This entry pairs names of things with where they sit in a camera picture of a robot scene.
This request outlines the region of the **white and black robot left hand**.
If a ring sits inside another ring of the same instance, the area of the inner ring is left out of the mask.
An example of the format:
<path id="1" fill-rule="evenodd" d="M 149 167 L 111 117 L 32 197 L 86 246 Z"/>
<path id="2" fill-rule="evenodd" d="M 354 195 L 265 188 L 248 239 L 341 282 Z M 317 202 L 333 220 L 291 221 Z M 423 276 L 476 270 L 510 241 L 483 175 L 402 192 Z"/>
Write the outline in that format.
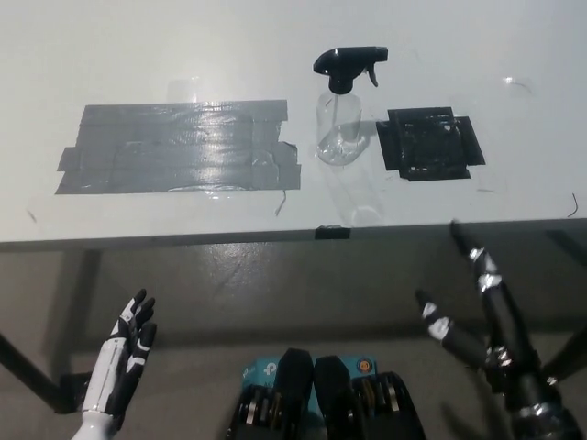
<path id="1" fill-rule="evenodd" d="M 157 333 L 151 321 L 155 300 L 142 289 L 130 299 L 102 344 L 90 378 L 83 410 L 120 419 L 142 377 Z"/>

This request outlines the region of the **white and black robot right hand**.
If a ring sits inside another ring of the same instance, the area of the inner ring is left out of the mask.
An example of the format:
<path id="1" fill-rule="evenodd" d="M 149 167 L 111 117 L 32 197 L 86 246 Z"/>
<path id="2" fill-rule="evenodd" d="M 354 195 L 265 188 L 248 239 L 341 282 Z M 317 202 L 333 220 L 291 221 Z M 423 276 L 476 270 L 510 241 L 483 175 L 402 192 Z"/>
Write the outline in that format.
<path id="1" fill-rule="evenodd" d="M 449 231 L 471 268 L 489 328 L 489 343 L 485 345 L 459 327 L 428 292 L 418 290 L 415 298 L 428 334 L 466 366 L 484 372 L 493 390 L 504 395 L 507 410 L 558 402 L 560 396 L 542 372 L 522 313 L 489 251 L 460 223 L 451 222 Z"/>

